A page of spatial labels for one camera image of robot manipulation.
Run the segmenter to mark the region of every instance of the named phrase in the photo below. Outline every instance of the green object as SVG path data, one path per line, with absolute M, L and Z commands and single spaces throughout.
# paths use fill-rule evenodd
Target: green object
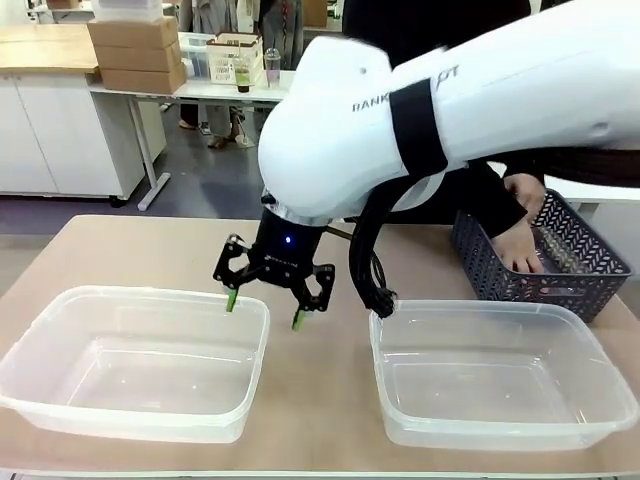
M 304 321 L 304 317 L 306 315 L 306 312 L 304 310 L 298 310 L 295 314 L 295 316 L 293 317 L 293 325 L 291 325 L 291 329 L 294 332 L 297 332 L 298 330 L 300 330 L 300 327 L 302 327 L 302 322 Z
M 236 305 L 236 299 L 238 298 L 238 290 L 229 290 L 229 299 L 227 300 L 227 312 L 233 312 L 233 307 Z

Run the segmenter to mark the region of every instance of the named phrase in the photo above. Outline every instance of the wooden countertop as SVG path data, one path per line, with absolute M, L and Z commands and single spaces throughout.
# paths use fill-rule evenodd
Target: wooden countertop
M 0 300 L 0 354 L 60 292 L 83 284 L 220 291 L 211 274 L 224 241 L 253 241 L 257 222 L 138 217 L 76 217 Z M 403 298 L 468 299 L 473 292 L 447 228 L 388 226 L 376 244 L 389 284 Z M 640 472 L 640 425 L 588 450 L 501 453 L 400 447 L 384 432 L 372 368 L 368 312 L 351 284 L 348 243 L 326 235 L 316 263 L 337 278 L 329 311 L 291 331 L 288 291 L 253 283 L 241 294 L 271 310 L 260 385 L 242 438 L 189 445 L 81 437 L 39 430 L 0 409 L 0 468 L 82 476 L 277 476 L 341 472 L 466 476 L 605 476 Z M 640 324 L 617 298 L 593 326 L 612 361 L 640 394 Z
M 88 74 L 97 70 L 86 25 L 0 28 L 0 73 Z

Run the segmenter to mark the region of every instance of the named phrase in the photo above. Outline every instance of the gray plastic basket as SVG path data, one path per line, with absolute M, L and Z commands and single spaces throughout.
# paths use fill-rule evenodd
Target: gray plastic basket
M 481 300 L 550 303 L 589 323 L 633 270 L 555 191 L 547 190 L 532 227 L 554 232 L 589 273 L 522 274 L 507 268 L 480 224 L 458 212 L 452 241 Z

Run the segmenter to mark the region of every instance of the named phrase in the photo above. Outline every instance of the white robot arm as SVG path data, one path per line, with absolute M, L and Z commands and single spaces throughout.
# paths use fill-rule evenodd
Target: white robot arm
M 217 268 L 214 276 L 232 289 L 254 278 L 291 288 L 302 310 L 323 310 L 328 295 L 309 296 L 292 279 L 316 275 L 313 253 L 332 219 L 377 215 L 381 225 L 389 210 L 427 200 L 445 172 L 489 155 L 634 140 L 639 18 L 637 0 L 574 0 L 394 70 L 373 47 L 314 40 L 260 139 L 269 195 L 246 249 L 256 252 L 252 273 Z M 386 316 L 358 280 L 364 269 L 370 277 L 376 228 L 355 242 L 356 228 L 350 268 L 365 305 Z M 357 255 L 366 261 L 354 266 Z

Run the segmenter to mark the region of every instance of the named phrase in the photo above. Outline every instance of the basket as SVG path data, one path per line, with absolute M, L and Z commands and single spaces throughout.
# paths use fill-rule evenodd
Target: basket
M 553 232 L 589 273 L 547 268 L 542 274 L 516 273 L 502 263 L 480 224 L 463 212 L 458 212 L 451 238 L 479 299 L 560 305 L 591 322 L 633 270 L 553 190 L 547 190 L 532 224 L 534 231 L 540 227 Z
M 238 52 L 249 60 L 251 86 L 260 82 L 264 75 L 262 37 L 250 33 L 221 33 L 215 40 L 207 42 L 212 83 L 236 83 L 233 59 L 238 56 Z
M 206 78 L 211 80 L 207 42 L 214 40 L 215 35 L 206 33 L 179 32 L 180 53 L 187 67 L 189 78 Z

